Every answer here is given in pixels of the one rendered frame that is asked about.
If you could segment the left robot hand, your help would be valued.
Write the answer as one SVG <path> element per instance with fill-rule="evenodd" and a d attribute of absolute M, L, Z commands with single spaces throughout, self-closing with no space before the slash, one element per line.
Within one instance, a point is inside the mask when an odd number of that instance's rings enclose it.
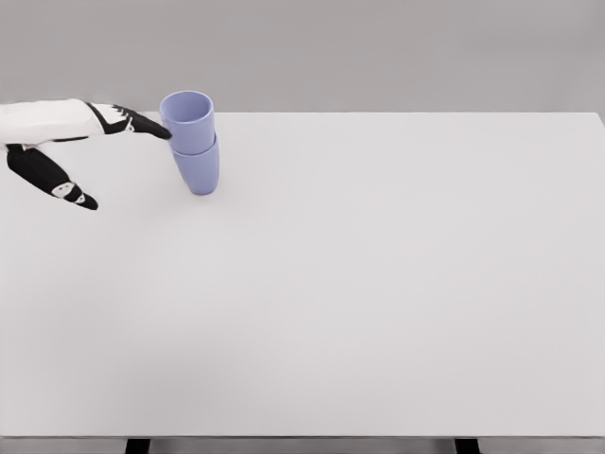
<path fill-rule="evenodd" d="M 165 141 L 172 137 L 162 124 L 118 104 L 79 98 L 0 104 L 0 149 L 6 153 L 9 170 L 50 197 L 92 211 L 98 208 L 95 198 L 44 154 L 40 145 L 122 132 Z"/>

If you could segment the lavender blue cup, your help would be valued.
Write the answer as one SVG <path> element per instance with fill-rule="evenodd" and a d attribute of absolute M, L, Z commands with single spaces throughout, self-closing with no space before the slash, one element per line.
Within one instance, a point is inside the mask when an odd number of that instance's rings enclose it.
<path fill-rule="evenodd" d="M 220 153 L 217 135 L 214 143 L 205 151 L 187 155 L 170 148 L 181 178 L 191 193 L 208 195 L 213 193 L 219 183 Z"/>
<path fill-rule="evenodd" d="M 214 103 L 199 91 L 184 90 L 166 96 L 159 112 L 170 131 L 170 146 L 180 154 L 197 155 L 216 140 Z"/>

